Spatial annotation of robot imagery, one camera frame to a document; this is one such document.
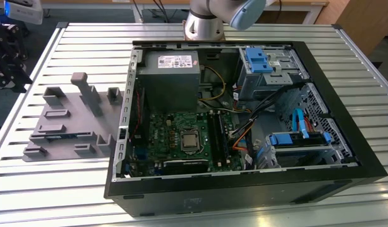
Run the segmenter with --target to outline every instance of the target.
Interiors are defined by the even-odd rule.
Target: screw
[[[229,107],[229,102],[222,102],[222,105],[223,105],[225,107]]]

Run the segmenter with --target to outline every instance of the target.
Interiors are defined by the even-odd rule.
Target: sticker
[[[237,92],[233,93],[233,99],[237,101],[240,100],[240,94]]]
[[[270,61],[270,66],[280,66],[280,62],[278,61]]]
[[[158,68],[193,68],[190,55],[158,57]]]
[[[246,159],[246,161],[249,162],[249,164],[252,165],[252,163],[253,163],[253,158],[250,157],[249,154],[246,154],[245,159]]]

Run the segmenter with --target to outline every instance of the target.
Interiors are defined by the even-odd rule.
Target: power supply label
[[[161,56],[158,57],[158,68],[193,68],[191,56]]]

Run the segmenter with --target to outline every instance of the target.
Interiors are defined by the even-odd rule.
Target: slotted metal table
[[[294,40],[310,48],[388,172],[388,82],[340,29],[254,25],[227,40]],[[103,198],[108,159],[26,163],[46,87],[76,91],[74,72],[86,72],[98,91],[125,89],[133,40],[181,40],[181,24],[79,24],[56,28],[27,86],[0,130],[0,226],[383,226],[388,227],[388,177],[314,204],[131,218]]]

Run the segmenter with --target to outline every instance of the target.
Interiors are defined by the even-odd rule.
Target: floor
[[[170,22],[179,23],[187,18],[187,13],[178,10],[167,10]],[[147,23],[163,23],[163,17],[153,17],[153,13],[149,10],[143,12],[143,19]],[[83,10],[83,14],[78,9],[55,9],[51,11],[50,18],[44,18],[42,25],[31,25],[27,27],[31,31],[26,38],[26,46],[28,48],[30,57],[26,61],[27,73],[32,72],[34,66],[38,62],[39,56],[43,52],[48,39],[55,30],[56,24],[60,21],[71,21],[80,23],[133,23],[134,15],[131,10]],[[379,70],[388,79],[388,40],[384,39],[373,53],[369,55],[369,60],[383,62]],[[16,101],[18,94],[11,90],[0,90],[0,126],[4,123],[7,115],[12,109],[12,105]]]

